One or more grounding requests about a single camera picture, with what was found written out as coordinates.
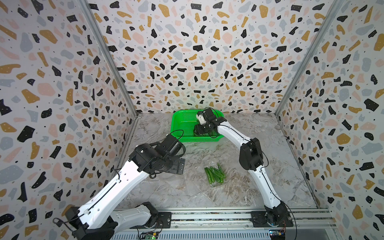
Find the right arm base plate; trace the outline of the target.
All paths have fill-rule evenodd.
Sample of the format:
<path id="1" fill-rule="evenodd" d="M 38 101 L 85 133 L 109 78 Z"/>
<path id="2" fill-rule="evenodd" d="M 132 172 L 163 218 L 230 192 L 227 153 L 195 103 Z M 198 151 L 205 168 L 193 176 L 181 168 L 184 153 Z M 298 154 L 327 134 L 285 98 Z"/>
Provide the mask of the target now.
<path id="1" fill-rule="evenodd" d="M 271 220 L 267 218 L 266 211 L 252 211 L 250 221 L 253 223 L 254 228 L 282 228 L 294 227 L 293 217 L 290 213 L 284 214 L 282 220 L 277 224 L 272 224 Z"/>

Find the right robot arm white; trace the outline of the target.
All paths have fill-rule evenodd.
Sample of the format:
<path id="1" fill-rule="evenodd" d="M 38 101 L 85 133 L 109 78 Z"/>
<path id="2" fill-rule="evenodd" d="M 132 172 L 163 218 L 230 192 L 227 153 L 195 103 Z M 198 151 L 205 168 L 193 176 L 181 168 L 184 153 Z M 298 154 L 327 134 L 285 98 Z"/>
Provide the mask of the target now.
<path id="1" fill-rule="evenodd" d="M 217 133 L 230 140 L 240 151 L 239 163 L 248 171 L 262 194 L 266 210 L 266 221 L 270 226 L 278 227 L 290 217 L 286 204 L 278 196 L 265 171 L 265 154 L 260 141 L 250 138 L 235 129 L 224 117 L 215 115 L 214 110 L 207 108 L 196 114 L 196 135 Z"/>

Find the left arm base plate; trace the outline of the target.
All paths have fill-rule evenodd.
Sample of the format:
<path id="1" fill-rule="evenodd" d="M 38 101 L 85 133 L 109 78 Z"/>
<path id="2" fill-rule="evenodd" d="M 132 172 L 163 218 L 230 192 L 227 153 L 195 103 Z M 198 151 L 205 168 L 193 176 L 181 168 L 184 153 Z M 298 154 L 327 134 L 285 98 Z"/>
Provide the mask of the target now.
<path id="1" fill-rule="evenodd" d="M 172 212 L 159 212 L 155 217 L 150 217 L 149 221 L 142 226 L 131 227 L 132 230 L 161 230 L 171 227 Z"/>

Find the green peppers bunch back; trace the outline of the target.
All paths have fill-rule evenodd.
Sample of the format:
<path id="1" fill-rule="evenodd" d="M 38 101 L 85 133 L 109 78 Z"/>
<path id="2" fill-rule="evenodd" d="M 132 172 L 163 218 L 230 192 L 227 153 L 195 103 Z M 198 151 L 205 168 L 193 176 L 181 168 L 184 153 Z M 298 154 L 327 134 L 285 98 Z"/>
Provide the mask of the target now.
<path id="1" fill-rule="evenodd" d="M 211 187 L 217 187 L 224 184 L 227 175 L 219 163 L 215 166 L 211 165 L 209 167 L 205 167 L 204 170 Z"/>

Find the clear clamshell container back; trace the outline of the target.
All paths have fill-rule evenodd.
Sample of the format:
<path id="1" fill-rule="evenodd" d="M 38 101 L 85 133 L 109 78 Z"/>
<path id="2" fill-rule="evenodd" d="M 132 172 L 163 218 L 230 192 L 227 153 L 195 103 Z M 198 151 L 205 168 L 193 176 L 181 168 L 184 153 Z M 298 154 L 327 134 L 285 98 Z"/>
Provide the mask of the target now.
<path id="1" fill-rule="evenodd" d="M 208 189 L 215 189 L 225 186 L 230 181 L 229 171 L 221 162 L 211 162 L 203 165 L 203 183 Z"/>

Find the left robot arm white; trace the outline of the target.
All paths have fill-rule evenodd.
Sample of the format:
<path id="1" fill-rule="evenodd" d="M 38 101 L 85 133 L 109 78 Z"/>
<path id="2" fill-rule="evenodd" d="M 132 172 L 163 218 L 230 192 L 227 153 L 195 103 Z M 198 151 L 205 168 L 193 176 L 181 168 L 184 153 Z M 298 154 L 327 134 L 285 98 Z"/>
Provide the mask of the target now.
<path id="1" fill-rule="evenodd" d="M 113 179 L 81 207 L 71 207 L 64 225 L 77 240 L 110 240 L 114 234 L 128 229 L 164 228 L 162 215 L 150 203 L 117 210 L 117 206 L 143 180 L 160 173 L 181 175 L 185 159 L 179 152 L 185 146 L 152 143 L 137 146 Z"/>

